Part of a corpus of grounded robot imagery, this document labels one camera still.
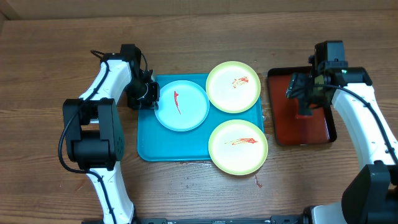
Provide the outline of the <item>light blue plate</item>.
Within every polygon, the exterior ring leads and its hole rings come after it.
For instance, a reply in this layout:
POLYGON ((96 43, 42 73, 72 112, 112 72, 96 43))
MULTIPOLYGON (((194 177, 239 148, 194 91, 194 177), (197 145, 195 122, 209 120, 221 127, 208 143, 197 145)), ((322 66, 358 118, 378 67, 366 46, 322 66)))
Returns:
POLYGON ((205 90, 188 80, 177 80, 160 89, 158 121, 172 131, 190 131, 204 122, 210 110, 205 90))

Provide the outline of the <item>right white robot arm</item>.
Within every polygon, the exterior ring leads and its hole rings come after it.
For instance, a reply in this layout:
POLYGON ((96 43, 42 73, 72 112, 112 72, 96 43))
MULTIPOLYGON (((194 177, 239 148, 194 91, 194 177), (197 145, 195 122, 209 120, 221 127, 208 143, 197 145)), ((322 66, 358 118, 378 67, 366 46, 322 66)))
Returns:
POLYGON ((317 44, 309 75, 294 73, 286 97, 298 100, 298 114, 332 106, 353 142, 360 172, 340 202, 311 209, 312 223, 397 223, 397 139, 376 102, 363 67, 350 67, 343 42, 317 44))

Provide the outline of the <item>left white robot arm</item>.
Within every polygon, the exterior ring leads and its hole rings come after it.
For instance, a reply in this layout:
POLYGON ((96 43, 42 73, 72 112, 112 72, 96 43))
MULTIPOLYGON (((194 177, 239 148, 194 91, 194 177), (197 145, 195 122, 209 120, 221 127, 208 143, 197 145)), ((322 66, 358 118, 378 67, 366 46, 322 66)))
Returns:
POLYGON ((101 223, 136 223, 121 172, 125 141, 117 104, 126 95, 129 108, 156 110, 159 84, 152 70, 141 68, 146 58, 134 44, 123 44, 117 53, 91 53, 100 71, 79 98, 63 103, 58 159, 67 171, 91 180, 103 209, 101 223))

